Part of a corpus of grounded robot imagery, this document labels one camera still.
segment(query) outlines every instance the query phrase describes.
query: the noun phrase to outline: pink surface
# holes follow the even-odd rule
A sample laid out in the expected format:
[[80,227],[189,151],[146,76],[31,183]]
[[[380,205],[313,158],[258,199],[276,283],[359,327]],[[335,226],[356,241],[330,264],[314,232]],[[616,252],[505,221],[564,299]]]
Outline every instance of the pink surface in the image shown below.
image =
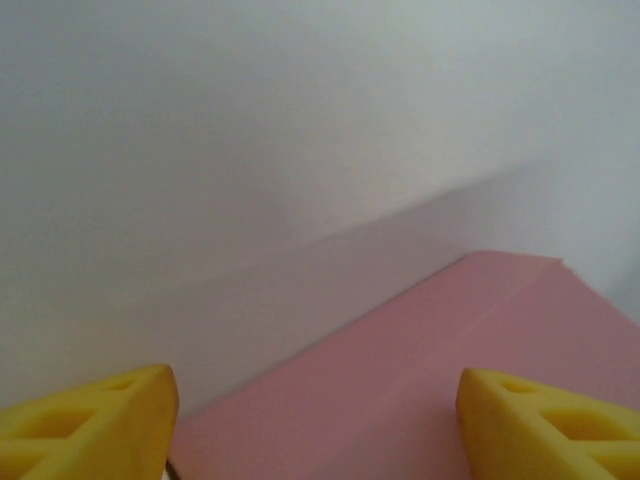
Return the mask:
[[478,252],[184,419],[171,459],[185,480],[468,479],[464,367],[640,409],[638,352],[640,329],[561,262]]

